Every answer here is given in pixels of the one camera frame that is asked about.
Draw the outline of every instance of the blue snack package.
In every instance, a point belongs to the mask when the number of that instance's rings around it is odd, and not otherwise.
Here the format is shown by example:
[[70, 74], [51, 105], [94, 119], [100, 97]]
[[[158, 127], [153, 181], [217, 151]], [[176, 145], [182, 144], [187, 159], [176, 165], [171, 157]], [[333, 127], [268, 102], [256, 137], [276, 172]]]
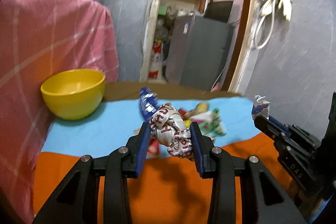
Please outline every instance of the blue snack package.
[[156, 93], [152, 92], [149, 88], [142, 88], [140, 90], [139, 107], [145, 122], [149, 122], [160, 107]]

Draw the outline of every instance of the sticker on refrigerator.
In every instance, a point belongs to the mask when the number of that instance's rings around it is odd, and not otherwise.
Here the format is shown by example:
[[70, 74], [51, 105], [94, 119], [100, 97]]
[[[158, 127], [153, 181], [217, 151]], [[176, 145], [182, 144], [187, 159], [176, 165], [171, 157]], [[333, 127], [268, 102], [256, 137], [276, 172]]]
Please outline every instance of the sticker on refrigerator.
[[188, 28], [189, 28], [189, 23], [186, 23], [184, 25], [184, 30], [183, 30], [183, 34], [186, 34], [188, 32]]

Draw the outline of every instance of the orange cloth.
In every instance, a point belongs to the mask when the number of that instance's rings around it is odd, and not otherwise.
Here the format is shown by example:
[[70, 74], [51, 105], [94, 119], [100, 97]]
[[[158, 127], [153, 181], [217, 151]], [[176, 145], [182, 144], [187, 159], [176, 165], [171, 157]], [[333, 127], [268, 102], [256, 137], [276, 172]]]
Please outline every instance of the orange cloth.
[[[254, 138], [223, 147], [232, 156], [257, 156], [282, 187], [291, 177], [278, 163], [273, 141], [260, 133]], [[39, 155], [34, 184], [34, 213], [77, 162], [78, 157], [43, 152]], [[207, 223], [212, 180], [199, 177], [195, 164], [186, 159], [147, 160], [138, 179], [128, 179], [128, 193], [134, 224]], [[100, 181], [98, 223], [102, 221], [104, 178]], [[239, 180], [236, 178], [236, 223], [241, 223]]]

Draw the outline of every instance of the crumpled white plastic wrapper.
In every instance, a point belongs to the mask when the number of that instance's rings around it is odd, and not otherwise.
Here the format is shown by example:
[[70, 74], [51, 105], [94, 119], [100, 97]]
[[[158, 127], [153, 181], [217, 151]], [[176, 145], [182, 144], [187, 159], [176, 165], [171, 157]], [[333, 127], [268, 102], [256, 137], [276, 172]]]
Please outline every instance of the crumpled white plastic wrapper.
[[256, 95], [254, 97], [253, 107], [252, 107], [252, 119], [255, 120], [258, 116], [264, 116], [268, 119], [269, 116], [269, 105], [270, 102], [266, 101], [266, 97], [261, 97]]
[[150, 120], [151, 136], [167, 146], [169, 155], [193, 160], [190, 130], [171, 103], [161, 105]]

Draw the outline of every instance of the gray refrigerator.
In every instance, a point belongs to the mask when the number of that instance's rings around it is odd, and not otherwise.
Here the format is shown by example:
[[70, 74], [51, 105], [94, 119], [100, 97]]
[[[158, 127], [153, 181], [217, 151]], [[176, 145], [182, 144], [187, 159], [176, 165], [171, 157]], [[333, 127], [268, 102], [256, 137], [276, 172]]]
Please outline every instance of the gray refrigerator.
[[223, 70], [234, 27], [200, 16], [175, 20], [166, 62], [169, 83], [210, 91]]

